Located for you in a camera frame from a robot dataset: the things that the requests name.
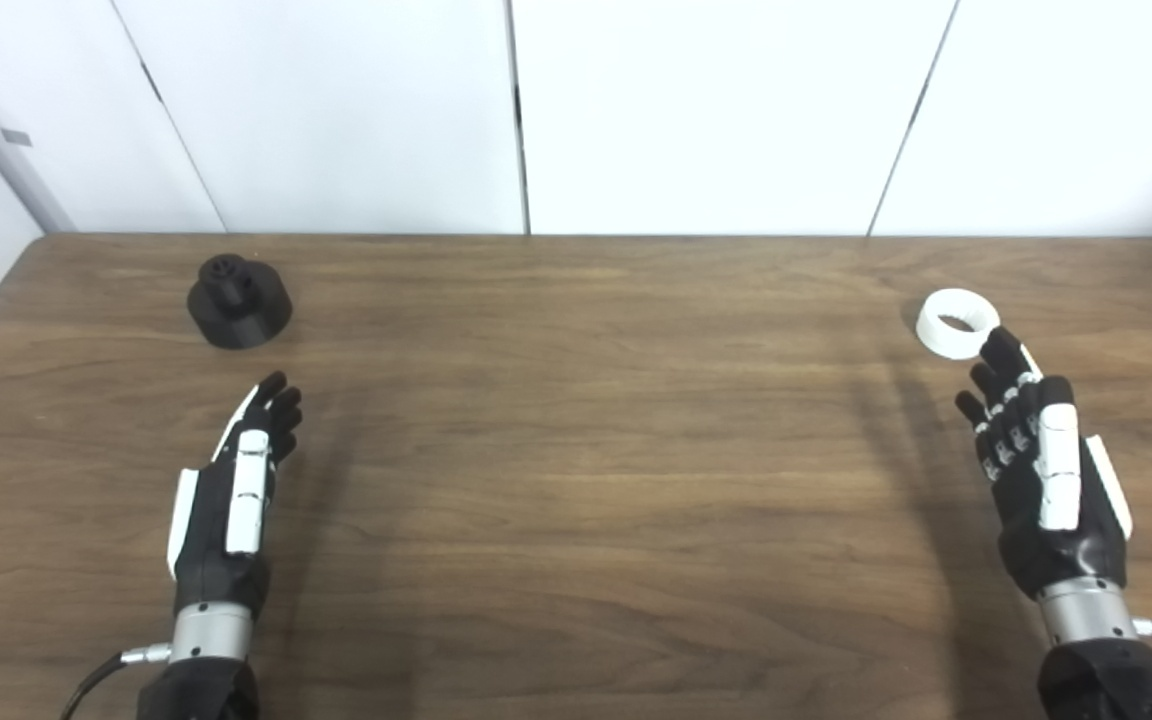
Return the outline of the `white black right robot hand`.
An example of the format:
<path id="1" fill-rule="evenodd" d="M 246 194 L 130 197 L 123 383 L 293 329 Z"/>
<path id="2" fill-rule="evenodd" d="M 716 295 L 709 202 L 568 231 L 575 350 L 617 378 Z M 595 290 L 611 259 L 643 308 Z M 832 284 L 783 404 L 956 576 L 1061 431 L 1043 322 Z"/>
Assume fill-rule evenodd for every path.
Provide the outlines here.
<path id="1" fill-rule="evenodd" d="M 1126 544 L 1132 511 L 1100 435 L 1087 435 L 1071 382 L 1039 370 L 1005 327 L 988 332 L 955 404 L 995 502 L 996 546 L 1052 644 L 1132 639 Z"/>

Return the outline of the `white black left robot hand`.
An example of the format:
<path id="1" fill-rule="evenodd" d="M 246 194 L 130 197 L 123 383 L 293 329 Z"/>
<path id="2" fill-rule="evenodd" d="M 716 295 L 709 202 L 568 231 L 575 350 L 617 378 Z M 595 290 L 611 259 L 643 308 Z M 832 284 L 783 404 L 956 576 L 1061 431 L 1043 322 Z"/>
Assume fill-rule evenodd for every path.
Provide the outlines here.
<path id="1" fill-rule="evenodd" d="M 300 389 L 271 373 L 238 402 L 209 461 L 180 470 L 166 543 L 170 662 L 247 662 L 273 578 L 266 520 L 302 419 Z"/>

